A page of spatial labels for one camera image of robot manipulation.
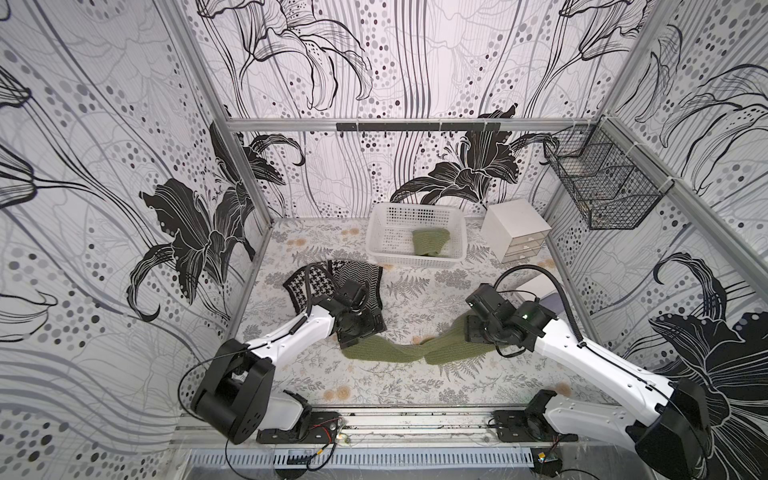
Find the green knitted scarf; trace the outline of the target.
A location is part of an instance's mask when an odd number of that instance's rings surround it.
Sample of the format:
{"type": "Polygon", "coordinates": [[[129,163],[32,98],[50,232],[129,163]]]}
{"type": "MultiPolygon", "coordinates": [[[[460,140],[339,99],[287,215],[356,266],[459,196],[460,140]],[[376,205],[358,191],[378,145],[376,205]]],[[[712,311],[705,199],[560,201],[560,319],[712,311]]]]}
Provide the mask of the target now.
{"type": "Polygon", "coordinates": [[[445,228],[422,228],[412,232],[413,250],[416,256],[439,257],[451,239],[445,228]]]}
{"type": "Polygon", "coordinates": [[[465,327],[468,317],[468,312],[462,314],[445,332],[418,344],[397,344],[380,335],[374,335],[342,349],[341,353],[352,360],[387,363],[412,363],[424,360],[428,365],[439,366],[492,352],[494,350],[492,344],[471,343],[466,340],[465,327]]]}

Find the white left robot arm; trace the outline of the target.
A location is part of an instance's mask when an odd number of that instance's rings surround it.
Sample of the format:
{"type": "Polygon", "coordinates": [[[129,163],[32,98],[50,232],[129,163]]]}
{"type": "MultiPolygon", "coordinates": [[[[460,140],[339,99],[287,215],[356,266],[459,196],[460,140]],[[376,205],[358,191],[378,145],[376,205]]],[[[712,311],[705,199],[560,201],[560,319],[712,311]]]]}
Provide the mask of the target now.
{"type": "Polygon", "coordinates": [[[367,281],[347,280],[328,295],[309,298],[275,331],[247,342],[224,342],[205,363],[191,411],[234,445],[251,436],[263,444],[330,440],[322,429],[335,422],[333,417],[315,413],[297,393],[274,390],[274,377],[321,340],[334,336],[346,349],[382,332],[381,309],[368,305],[369,287],[367,281]]]}

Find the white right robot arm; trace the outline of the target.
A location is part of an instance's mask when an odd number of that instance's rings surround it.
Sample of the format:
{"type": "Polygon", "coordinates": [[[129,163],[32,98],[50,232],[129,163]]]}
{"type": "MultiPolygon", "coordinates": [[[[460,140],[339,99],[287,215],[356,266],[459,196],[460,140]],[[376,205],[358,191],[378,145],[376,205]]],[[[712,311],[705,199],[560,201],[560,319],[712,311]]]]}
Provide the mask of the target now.
{"type": "Polygon", "coordinates": [[[584,338],[571,322],[537,301],[512,305],[488,283],[466,300],[466,338],[496,348],[513,346],[565,366],[614,400],[571,400],[541,390],[522,415],[530,437],[575,435],[635,452],[667,479],[711,479],[712,451],[706,395],[690,380],[671,381],[584,338]]]}

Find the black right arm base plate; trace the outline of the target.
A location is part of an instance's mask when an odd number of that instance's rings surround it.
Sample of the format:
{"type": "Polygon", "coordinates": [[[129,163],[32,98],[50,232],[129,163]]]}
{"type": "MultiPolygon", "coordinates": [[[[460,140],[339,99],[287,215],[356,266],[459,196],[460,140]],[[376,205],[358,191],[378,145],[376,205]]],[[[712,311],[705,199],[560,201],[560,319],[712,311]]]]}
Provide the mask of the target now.
{"type": "Polygon", "coordinates": [[[576,442],[576,434],[555,430],[544,417],[545,407],[556,395],[554,390],[540,390],[524,408],[495,410],[487,426],[503,443],[576,442]]]}

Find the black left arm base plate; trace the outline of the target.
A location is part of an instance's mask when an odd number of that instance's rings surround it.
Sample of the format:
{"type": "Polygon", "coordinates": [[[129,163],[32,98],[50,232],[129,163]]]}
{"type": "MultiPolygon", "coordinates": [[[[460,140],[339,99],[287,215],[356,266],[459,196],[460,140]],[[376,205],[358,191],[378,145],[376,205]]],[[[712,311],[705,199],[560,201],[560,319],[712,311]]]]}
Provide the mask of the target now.
{"type": "Polygon", "coordinates": [[[306,398],[287,390],[270,396],[256,440],[261,444],[326,444],[336,440],[342,417],[316,410],[306,398]]]}

